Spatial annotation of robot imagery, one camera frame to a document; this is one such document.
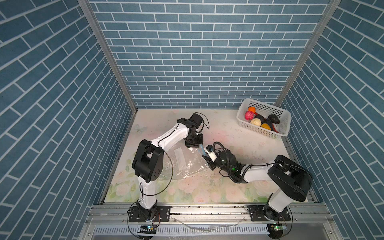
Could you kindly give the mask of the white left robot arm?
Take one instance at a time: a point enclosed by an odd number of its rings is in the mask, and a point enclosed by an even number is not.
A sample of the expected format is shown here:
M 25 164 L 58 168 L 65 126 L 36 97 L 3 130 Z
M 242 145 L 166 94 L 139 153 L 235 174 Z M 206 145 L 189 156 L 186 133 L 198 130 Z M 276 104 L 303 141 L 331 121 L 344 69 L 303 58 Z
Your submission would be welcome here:
M 151 210 L 157 205 L 156 180 L 163 170 L 164 155 L 181 140 L 187 148 L 198 148 L 203 144 L 200 126 L 204 124 L 201 115 L 194 113 L 188 119 L 181 118 L 163 135 L 153 140 L 142 140 L 134 157 L 132 168 L 139 180 L 139 206 Z

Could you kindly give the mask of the pink toy fruit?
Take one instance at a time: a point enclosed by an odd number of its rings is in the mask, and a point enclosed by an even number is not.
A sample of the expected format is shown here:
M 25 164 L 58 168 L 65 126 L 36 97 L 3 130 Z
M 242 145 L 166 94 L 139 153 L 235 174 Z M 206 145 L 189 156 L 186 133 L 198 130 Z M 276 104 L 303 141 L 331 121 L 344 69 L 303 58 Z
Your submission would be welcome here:
M 246 113 L 245 113 L 245 120 L 246 121 L 250 121 L 250 120 L 252 120 L 254 118 L 254 116 L 255 116 L 254 112 L 246 111 Z

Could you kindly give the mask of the cream toy bun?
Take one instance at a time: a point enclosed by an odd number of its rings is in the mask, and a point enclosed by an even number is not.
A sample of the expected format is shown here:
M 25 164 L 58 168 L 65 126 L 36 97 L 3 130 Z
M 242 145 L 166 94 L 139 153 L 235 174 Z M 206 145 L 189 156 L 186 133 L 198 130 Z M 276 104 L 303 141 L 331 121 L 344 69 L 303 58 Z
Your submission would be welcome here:
M 258 126 L 258 127 L 260 127 L 263 124 L 262 121 L 260 119 L 258 119 L 258 118 L 252 119 L 250 123 L 252 125 L 255 125 L 255 126 Z

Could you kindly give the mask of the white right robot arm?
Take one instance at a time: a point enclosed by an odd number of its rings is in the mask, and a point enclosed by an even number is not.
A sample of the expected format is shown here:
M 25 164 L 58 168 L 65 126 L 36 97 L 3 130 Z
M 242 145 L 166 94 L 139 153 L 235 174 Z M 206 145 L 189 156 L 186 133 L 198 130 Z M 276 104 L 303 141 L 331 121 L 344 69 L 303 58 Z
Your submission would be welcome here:
M 292 202 L 304 202 L 313 182 L 313 176 L 307 169 L 283 155 L 262 165 L 241 164 L 230 150 L 216 151 L 209 145 L 203 158 L 211 170 L 219 168 L 225 171 L 236 184 L 273 181 L 278 189 L 263 207 L 263 214 L 270 221 L 277 221 Z

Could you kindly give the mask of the clear zip top bag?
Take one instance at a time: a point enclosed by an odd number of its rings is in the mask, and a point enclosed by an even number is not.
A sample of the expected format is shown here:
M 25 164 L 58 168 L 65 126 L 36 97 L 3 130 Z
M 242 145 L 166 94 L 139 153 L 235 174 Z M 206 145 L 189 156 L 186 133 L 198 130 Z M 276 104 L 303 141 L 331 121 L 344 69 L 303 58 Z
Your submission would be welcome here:
M 173 172 L 173 180 L 185 180 L 187 178 L 205 178 L 209 174 L 209 167 L 203 155 L 203 146 L 198 148 L 187 148 L 182 142 L 167 151 L 173 166 L 167 155 L 164 155 L 163 171 L 159 181 L 168 181 Z

